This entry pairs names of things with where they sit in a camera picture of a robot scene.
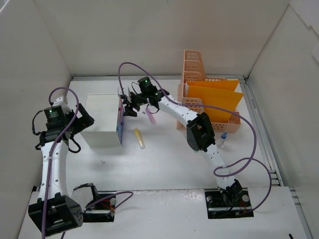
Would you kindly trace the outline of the white mini drawer cabinet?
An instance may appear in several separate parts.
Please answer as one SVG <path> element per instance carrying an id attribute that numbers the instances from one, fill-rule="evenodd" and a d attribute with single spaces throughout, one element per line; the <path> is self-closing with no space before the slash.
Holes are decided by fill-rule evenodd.
<path id="1" fill-rule="evenodd" d="M 91 148 L 120 147 L 117 135 L 119 97 L 117 94 L 88 94 L 85 109 L 95 120 L 81 132 Z"/>

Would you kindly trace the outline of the orange folder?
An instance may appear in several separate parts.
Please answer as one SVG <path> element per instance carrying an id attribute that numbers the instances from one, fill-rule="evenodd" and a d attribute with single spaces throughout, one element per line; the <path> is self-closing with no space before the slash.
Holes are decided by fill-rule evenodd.
<path id="1" fill-rule="evenodd" d="M 209 106 L 236 110 L 243 97 L 242 93 L 236 91 L 238 84 L 239 80 L 193 81 L 183 84 L 182 87 L 185 97 L 201 99 L 206 105 L 204 111 L 212 122 L 228 122 L 230 113 Z"/>

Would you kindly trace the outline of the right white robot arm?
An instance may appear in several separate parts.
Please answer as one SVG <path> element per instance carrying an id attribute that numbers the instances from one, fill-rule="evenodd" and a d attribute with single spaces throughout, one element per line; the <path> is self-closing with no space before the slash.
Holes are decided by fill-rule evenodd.
<path id="1" fill-rule="evenodd" d="M 200 152 L 214 172 L 222 171 L 220 176 L 215 175 L 221 192 L 221 201 L 226 205 L 234 204 L 239 198 L 242 186 L 235 176 L 230 173 L 219 153 L 208 114 L 197 113 L 178 104 L 168 91 L 162 87 L 154 86 L 149 77 L 139 79 L 138 86 L 140 93 L 131 91 L 125 93 L 122 84 L 120 84 L 118 93 L 124 104 L 124 116 L 136 117 L 140 107 L 149 104 L 180 122 L 186 128 L 186 139 L 189 147 L 196 152 Z"/>

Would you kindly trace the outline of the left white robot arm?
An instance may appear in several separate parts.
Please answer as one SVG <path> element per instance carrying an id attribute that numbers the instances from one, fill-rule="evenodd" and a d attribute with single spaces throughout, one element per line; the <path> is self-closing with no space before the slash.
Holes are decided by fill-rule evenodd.
<path id="1" fill-rule="evenodd" d="M 43 159 L 41 186 L 36 202 L 28 206 L 28 215 L 42 238 L 83 224 L 82 208 L 67 191 L 66 158 L 72 151 L 69 141 L 94 123 L 82 104 L 77 104 L 73 111 L 65 103 L 54 103 L 44 109 L 44 113 L 47 130 L 39 133 L 36 146 L 37 150 L 41 150 Z"/>

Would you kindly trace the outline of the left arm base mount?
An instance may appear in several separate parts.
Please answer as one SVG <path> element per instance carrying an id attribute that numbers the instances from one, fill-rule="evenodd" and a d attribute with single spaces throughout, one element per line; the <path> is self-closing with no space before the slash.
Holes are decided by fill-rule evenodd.
<path id="1" fill-rule="evenodd" d="M 116 196 L 97 203 L 83 213 L 84 223 L 112 223 L 115 219 Z"/>

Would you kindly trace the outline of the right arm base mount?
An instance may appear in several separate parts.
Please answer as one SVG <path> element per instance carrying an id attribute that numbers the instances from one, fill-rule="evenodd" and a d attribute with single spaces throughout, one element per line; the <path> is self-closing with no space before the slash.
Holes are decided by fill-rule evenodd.
<path id="1" fill-rule="evenodd" d="M 254 212 L 248 188 L 244 188 L 235 202 L 226 204 L 222 194 L 218 189 L 205 190 L 205 200 L 208 219 L 239 219 L 252 218 Z"/>

